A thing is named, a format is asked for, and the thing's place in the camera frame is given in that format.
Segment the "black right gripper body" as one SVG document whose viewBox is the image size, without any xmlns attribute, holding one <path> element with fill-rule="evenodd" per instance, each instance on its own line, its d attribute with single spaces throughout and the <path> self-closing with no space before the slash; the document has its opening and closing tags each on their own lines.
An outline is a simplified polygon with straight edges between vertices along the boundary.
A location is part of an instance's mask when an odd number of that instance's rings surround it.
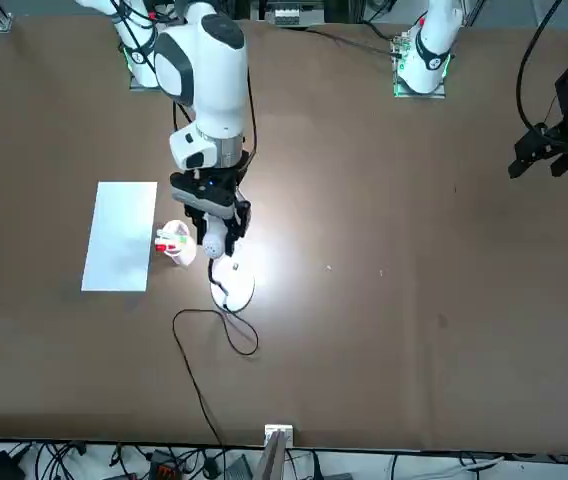
<svg viewBox="0 0 568 480">
<path fill-rule="evenodd" d="M 251 159 L 251 154 L 243 150 L 233 167 L 174 172 L 170 175 L 171 196 L 199 210 L 235 210 L 236 200 L 246 200 L 239 185 Z"/>
</svg>

